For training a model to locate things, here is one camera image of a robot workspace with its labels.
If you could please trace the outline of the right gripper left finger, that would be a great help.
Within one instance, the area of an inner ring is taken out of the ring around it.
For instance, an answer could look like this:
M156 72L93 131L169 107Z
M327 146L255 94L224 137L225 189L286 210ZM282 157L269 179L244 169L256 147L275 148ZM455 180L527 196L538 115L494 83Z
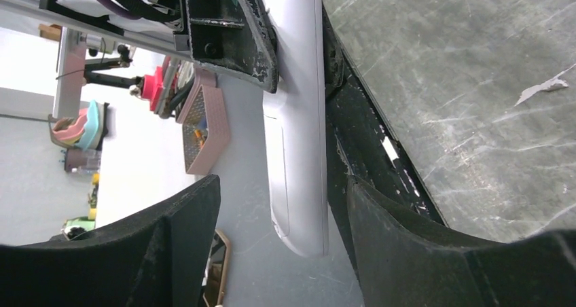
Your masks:
M208 175L67 241L1 247L2 306L196 306L221 203Z

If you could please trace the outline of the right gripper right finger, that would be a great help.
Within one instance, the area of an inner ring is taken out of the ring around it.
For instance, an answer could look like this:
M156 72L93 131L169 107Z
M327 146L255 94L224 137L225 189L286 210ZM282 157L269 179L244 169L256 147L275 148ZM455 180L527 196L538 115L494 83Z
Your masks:
M574 306L575 231L502 243L447 228L364 180L347 185L366 306Z

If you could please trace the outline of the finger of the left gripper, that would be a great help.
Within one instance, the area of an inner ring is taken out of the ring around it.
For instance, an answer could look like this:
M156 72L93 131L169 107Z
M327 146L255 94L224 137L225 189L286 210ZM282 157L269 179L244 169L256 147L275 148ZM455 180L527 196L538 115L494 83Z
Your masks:
M344 54L341 43L322 4L323 60L325 97L329 99L344 81Z
M276 92L276 35L262 0L181 0L181 10L192 62Z

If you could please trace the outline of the white remote control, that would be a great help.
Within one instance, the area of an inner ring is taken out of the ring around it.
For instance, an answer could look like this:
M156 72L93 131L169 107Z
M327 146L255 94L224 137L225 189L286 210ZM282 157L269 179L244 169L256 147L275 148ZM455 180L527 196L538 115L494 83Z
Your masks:
M329 250L322 0L263 0L280 79L263 97L274 229L302 257Z

